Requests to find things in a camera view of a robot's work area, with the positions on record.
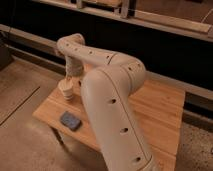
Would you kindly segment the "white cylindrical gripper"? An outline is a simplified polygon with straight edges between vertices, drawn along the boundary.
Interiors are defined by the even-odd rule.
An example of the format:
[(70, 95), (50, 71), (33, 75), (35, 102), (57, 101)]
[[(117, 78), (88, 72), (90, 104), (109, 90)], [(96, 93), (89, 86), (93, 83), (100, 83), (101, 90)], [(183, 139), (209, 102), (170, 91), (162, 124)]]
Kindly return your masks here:
[(84, 72), (83, 63), (73, 57), (66, 56), (66, 75), (69, 77), (81, 76)]

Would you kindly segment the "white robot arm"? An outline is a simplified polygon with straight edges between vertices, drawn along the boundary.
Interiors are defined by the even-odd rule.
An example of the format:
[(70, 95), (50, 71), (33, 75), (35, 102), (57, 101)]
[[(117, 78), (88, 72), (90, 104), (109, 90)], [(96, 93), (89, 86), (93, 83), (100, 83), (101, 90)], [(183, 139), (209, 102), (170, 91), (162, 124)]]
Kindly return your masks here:
[(93, 66), (82, 79), (81, 97), (108, 171), (160, 171), (128, 102), (144, 84), (144, 64), (128, 54), (87, 46), (79, 33), (60, 38), (57, 48)]

